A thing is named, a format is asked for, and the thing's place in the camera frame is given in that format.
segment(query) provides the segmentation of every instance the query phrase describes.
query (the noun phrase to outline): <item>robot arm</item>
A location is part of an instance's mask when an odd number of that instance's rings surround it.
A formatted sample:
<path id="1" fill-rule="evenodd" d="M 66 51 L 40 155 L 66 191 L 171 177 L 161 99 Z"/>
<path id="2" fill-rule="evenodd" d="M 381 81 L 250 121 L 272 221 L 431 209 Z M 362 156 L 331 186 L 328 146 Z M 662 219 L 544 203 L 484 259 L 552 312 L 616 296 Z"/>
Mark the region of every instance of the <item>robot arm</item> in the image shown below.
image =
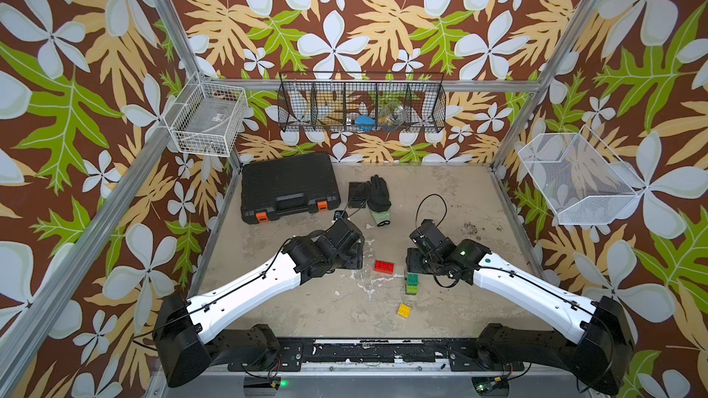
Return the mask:
<path id="1" fill-rule="evenodd" d="M 485 255 L 482 263 L 485 267 L 473 272 L 473 285 L 498 293 L 523 307 L 569 341 L 576 344 L 580 341 L 585 333 L 582 323 L 588 322 L 595 312 L 590 298 L 537 279 L 493 252 Z M 528 283 L 528 279 L 533 279 L 534 284 Z"/>
<path id="2" fill-rule="evenodd" d="M 327 231 L 293 237 L 272 259 L 222 287 L 186 301 L 177 293 L 166 297 L 152 338 L 167 385 L 183 385 L 207 367 L 223 363 L 256 370 L 271 366 L 280 345 L 268 326 L 257 324 L 246 331 L 226 327 L 266 300 L 310 279 L 335 269 L 361 269 L 363 238 L 353 223 L 340 218 Z"/>
<path id="3" fill-rule="evenodd" d="M 412 232 L 411 239 L 418 249 L 409 249 L 409 271 L 491 290 L 555 329 L 538 332 L 490 324 L 475 342 L 483 365 L 527 361 L 559 367 L 598 392 L 619 392 L 634 341 L 618 302 L 609 297 L 596 302 L 566 292 L 472 240 L 455 245 L 429 220 Z"/>

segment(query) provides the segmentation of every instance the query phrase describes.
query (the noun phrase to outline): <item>black glove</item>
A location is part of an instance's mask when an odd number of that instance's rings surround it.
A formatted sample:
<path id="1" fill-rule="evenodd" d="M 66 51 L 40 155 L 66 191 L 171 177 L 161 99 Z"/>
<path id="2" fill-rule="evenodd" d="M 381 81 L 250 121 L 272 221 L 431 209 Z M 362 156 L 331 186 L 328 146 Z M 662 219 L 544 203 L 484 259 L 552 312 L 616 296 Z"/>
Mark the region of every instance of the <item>black glove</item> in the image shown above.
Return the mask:
<path id="1" fill-rule="evenodd" d="M 371 192 L 367 201 L 369 212 L 374 217 L 376 226 L 385 226 L 391 223 L 391 201 L 389 200 L 389 187 L 386 180 L 378 175 L 371 177 Z"/>

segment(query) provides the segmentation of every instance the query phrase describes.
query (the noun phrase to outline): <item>red lego brick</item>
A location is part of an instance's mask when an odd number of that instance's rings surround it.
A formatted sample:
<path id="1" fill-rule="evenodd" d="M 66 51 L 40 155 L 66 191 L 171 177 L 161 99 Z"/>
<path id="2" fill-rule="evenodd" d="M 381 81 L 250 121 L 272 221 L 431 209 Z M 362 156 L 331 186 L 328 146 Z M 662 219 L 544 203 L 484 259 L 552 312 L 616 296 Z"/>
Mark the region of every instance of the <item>red lego brick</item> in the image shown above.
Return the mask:
<path id="1" fill-rule="evenodd" d="M 376 264 L 374 264 L 374 270 L 376 272 L 383 272 L 383 273 L 388 273 L 389 275 L 394 274 L 394 264 L 393 263 L 388 263 L 387 261 L 376 261 Z"/>

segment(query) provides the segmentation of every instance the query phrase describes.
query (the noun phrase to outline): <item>gray-green glove cuff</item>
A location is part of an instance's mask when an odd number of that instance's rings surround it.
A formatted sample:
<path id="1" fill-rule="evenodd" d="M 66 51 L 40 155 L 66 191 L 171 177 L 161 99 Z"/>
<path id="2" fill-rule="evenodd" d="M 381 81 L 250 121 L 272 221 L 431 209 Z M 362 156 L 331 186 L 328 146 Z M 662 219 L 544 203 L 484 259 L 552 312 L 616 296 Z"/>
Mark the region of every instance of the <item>gray-green glove cuff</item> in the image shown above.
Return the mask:
<path id="1" fill-rule="evenodd" d="M 371 213 L 371 216 L 374 217 L 374 221 L 376 222 L 376 226 L 385 226 L 389 225 L 391 223 L 391 210 L 388 209 L 385 212 L 374 212 L 373 210 L 369 209 L 369 212 Z"/>

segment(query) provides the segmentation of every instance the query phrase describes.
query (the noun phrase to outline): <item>black wire basket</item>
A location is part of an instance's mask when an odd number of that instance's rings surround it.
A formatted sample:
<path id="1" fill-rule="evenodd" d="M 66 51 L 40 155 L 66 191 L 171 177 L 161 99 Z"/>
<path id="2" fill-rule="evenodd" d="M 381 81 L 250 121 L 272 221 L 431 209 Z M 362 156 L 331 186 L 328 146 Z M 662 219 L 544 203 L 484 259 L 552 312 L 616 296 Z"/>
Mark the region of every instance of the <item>black wire basket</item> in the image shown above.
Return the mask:
<path id="1" fill-rule="evenodd" d="M 280 73 L 280 129 L 437 133 L 445 127 L 442 73 L 419 75 L 423 80 L 405 73 L 366 74 L 361 80 L 317 80 L 313 73 Z"/>

